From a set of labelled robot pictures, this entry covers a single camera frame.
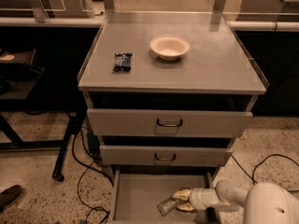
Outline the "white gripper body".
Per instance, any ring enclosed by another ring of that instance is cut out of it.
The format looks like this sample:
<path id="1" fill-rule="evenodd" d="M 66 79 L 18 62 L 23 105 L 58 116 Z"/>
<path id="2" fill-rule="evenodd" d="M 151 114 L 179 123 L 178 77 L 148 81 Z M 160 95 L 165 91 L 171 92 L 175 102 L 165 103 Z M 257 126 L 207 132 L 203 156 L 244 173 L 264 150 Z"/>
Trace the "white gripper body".
<path id="1" fill-rule="evenodd" d="M 194 188 L 189 196 L 191 206 L 196 210 L 206 210 L 215 204 L 215 190 Z"/>

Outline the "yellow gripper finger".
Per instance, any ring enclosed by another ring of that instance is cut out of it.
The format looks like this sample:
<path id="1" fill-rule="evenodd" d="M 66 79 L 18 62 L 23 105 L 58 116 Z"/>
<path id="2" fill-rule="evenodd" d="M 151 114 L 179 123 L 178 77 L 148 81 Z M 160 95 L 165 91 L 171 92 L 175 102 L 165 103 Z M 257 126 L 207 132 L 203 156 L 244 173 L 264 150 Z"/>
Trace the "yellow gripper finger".
<path id="1" fill-rule="evenodd" d="M 189 202 L 179 203 L 177 209 L 184 212 L 191 212 L 194 210 L 193 206 Z"/>
<path id="2" fill-rule="evenodd" d="M 172 197 L 174 199 L 180 199 L 183 202 L 187 202 L 189 200 L 189 197 L 191 195 L 192 189 L 191 188 L 185 188 L 185 189 L 180 189 L 176 191 Z"/>

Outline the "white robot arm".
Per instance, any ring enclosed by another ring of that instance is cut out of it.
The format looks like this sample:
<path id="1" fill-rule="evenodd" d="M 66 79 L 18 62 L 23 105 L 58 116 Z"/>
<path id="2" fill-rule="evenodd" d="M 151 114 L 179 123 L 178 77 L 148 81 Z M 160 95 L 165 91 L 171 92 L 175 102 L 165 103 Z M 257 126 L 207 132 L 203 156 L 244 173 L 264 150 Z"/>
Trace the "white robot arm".
<path id="1" fill-rule="evenodd" d="M 244 190 L 221 180 L 215 188 L 185 188 L 172 197 L 182 211 L 214 208 L 222 212 L 244 209 L 243 224 L 299 224 L 299 200 L 282 187 L 261 182 Z"/>

